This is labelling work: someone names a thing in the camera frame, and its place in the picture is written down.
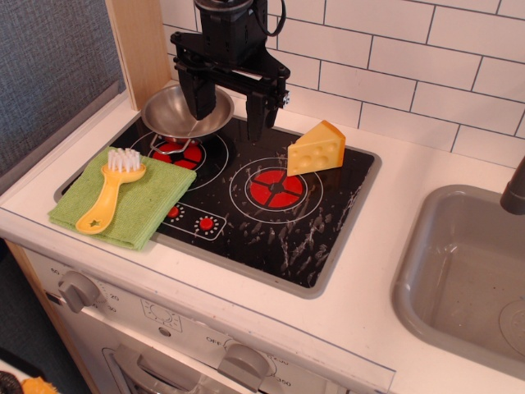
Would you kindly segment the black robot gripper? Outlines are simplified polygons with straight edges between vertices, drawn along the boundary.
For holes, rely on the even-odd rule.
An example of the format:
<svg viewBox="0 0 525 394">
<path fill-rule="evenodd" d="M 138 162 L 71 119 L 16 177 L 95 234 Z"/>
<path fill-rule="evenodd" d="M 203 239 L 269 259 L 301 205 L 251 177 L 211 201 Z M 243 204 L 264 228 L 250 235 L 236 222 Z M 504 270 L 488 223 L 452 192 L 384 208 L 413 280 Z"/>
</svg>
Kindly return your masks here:
<svg viewBox="0 0 525 394">
<path fill-rule="evenodd" d="M 248 138 L 260 140 L 274 126 L 279 108 L 289 101 L 290 70 L 269 54 L 267 39 L 286 21 L 285 2 L 273 31 L 266 1 L 196 1 L 200 33 L 171 35 L 174 63 L 190 114 L 203 120 L 216 107 L 216 85 L 247 96 Z"/>
</svg>

